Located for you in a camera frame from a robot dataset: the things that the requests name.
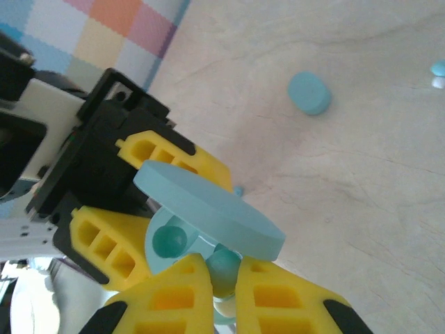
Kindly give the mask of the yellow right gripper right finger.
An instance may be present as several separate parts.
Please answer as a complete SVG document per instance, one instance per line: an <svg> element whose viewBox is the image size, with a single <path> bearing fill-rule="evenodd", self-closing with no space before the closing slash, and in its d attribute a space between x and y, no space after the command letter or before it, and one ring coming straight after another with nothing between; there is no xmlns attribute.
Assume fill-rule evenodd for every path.
<svg viewBox="0 0 445 334"><path fill-rule="evenodd" d="M272 262L244 257L236 283L238 333L371 333L344 297Z"/></svg>

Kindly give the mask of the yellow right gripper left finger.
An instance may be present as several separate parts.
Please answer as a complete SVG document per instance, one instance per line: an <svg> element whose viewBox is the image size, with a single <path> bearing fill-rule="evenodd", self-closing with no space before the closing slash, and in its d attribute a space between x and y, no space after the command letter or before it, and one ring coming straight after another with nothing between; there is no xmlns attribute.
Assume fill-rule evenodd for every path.
<svg viewBox="0 0 445 334"><path fill-rule="evenodd" d="M81 333L212 333L213 288L200 254L111 297Z"/></svg>

